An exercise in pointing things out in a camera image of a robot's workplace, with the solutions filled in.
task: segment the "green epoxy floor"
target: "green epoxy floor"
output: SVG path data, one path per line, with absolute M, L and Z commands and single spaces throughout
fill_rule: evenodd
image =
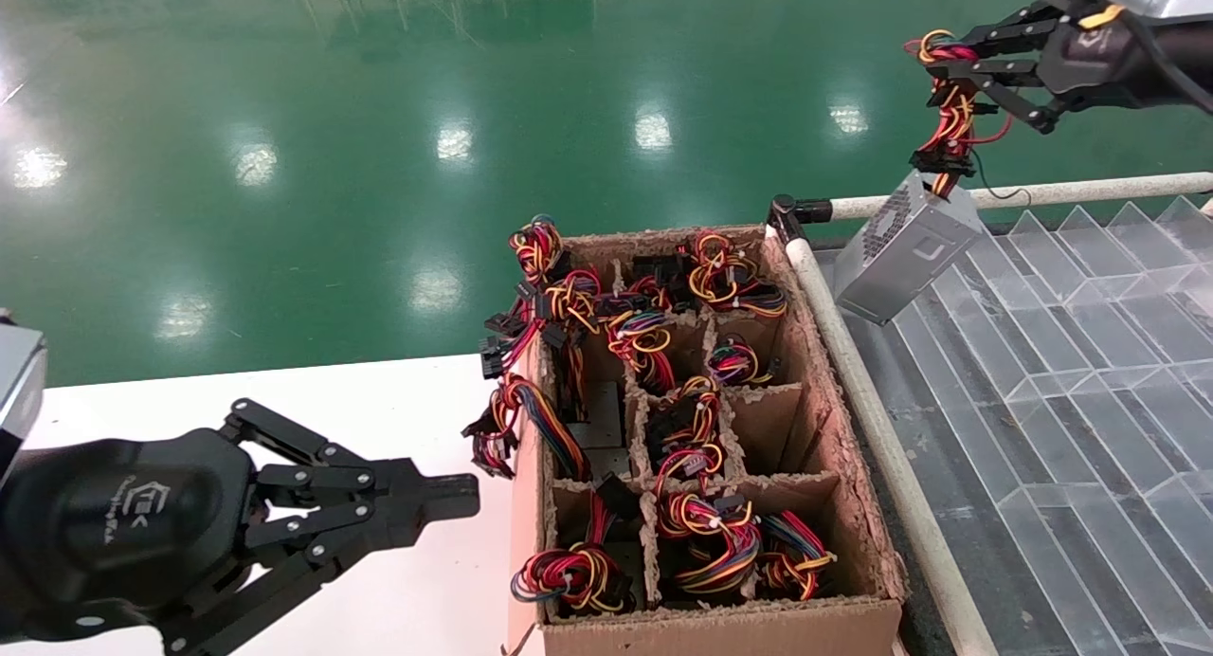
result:
M 888 193 L 935 120 L 901 42 L 1027 1 L 0 0 L 0 302 L 52 384 L 469 353 L 537 211 Z M 1209 150 L 1162 109 L 984 155 L 1012 184 Z

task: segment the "red wire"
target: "red wire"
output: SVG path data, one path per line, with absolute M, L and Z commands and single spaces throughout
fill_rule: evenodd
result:
M 1007 136 L 1007 132 L 1010 132 L 1010 125 L 1014 124 L 1014 121 L 1015 118 L 1010 115 L 1010 113 L 1008 113 L 1007 121 L 1006 124 L 1002 124 L 1002 129 L 998 130 L 997 135 L 993 135 L 992 137 L 975 138 L 975 141 L 957 141 L 957 142 L 964 143 L 966 146 L 975 146 L 975 143 L 990 143 L 1001 141 L 1002 137 Z

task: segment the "black wire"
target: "black wire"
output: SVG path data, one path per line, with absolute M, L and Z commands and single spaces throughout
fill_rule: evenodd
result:
M 1200 108 L 1208 115 L 1213 115 L 1213 95 L 1208 93 L 1208 90 L 1196 85 L 1196 81 L 1188 78 L 1188 73 L 1183 73 L 1181 69 L 1175 65 L 1174 61 L 1162 51 L 1158 46 L 1158 40 L 1155 35 L 1146 28 L 1146 25 L 1129 12 L 1121 12 L 1118 21 L 1124 24 L 1129 30 L 1141 49 L 1144 49 L 1145 55 L 1150 57 L 1150 61 L 1157 67 L 1158 70 L 1167 78 L 1172 86 L 1180 91 L 1196 108 Z
M 978 162 L 978 173 L 980 173 L 980 176 L 981 176 L 981 183 L 985 186 L 985 189 L 987 190 L 987 193 L 990 193 L 990 195 L 992 195 L 992 198 L 997 198 L 997 199 L 1002 199 L 1002 201 L 1007 201 L 1007 199 L 1013 199 L 1019 193 L 1025 193 L 1025 194 L 1027 194 L 1027 206 L 1031 206 L 1031 204 L 1032 204 L 1032 193 L 1030 193 L 1030 190 L 1027 190 L 1027 189 L 1024 189 L 1024 187 L 1019 187 L 1019 189 L 1015 189 L 1015 190 L 1013 190 L 1013 193 L 1009 193 L 1007 195 L 1001 195 L 1000 193 L 996 193 L 996 190 L 993 190 L 993 187 L 990 186 L 990 182 L 987 179 L 985 179 L 985 164 L 981 162 L 981 154 L 978 153 L 976 148 L 973 148 L 973 150 L 969 150 L 969 154 L 973 154 L 973 158 L 976 160 L 976 162 Z

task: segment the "transparent plastic sheet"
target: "transparent plastic sheet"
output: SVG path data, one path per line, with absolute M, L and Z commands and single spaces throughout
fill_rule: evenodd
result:
M 945 445 L 945 426 L 961 445 L 963 470 L 955 458 L 932 461 L 949 475 L 916 467 L 957 559 L 969 557 L 957 546 L 1009 534 L 1025 563 L 962 564 L 970 589 L 1027 574 L 1031 588 L 1007 603 L 1043 592 L 1078 654 L 1213 654 L 1211 257 L 1213 224 L 1183 198 L 1157 219 L 1126 204 L 1107 226 L 1075 210 L 1047 229 L 1025 212 L 892 326 L 849 323 L 882 397 L 901 398 L 890 417 L 904 447 Z M 928 397 L 910 392 L 911 376 Z M 966 473 L 997 517 L 961 531 L 957 512 L 985 508 L 947 491 Z M 1000 649 L 1058 650 L 987 623 Z

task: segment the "white metal pipe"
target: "white metal pipe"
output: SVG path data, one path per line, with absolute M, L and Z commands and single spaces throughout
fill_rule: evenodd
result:
M 768 228 L 767 233 L 771 234 L 774 229 Z M 922 486 L 913 475 L 893 423 L 889 422 L 884 405 L 876 393 L 876 384 L 867 375 L 864 359 L 835 306 L 833 296 L 809 243 L 798 238 L 790 241 L 785 251 L 796 272 L 797 281 L 808 297 L 818 329 L 833 359 L 838 380 L 855 410 L 858 424 L 867 437 L 877 467 L 889 484 L 901 525 L 905 526 L 915 558 L 922 565 L 930 594 L 935 599 L 956 652 L 958 656 L 997 656 L 990 632 L 978 612 L 952 552 L 947 548 L 927 496 L 923 495 Z
M 990 193 L 989 189 L 970 189 L 968 186 L 966 189 L 973 194 L 978 207 L 983 207 L 983 210 L 985 207 L 1044 206 L 1050 202 L 1112 201 L 1112 199 L 1122 198 L 1209 193 L 1213 190 L 1213 172 L 1178 172 L 1174 176 L 1118 177 L 1118 179 L 1112 181 L 995 187 L 993 193 Z M 1018 189 L 1026 189 L 1027 193 L 1016 193 Z M 871 218 L 887 199 L 888 194 L 832 199 L 833 216 L 831 219 Z

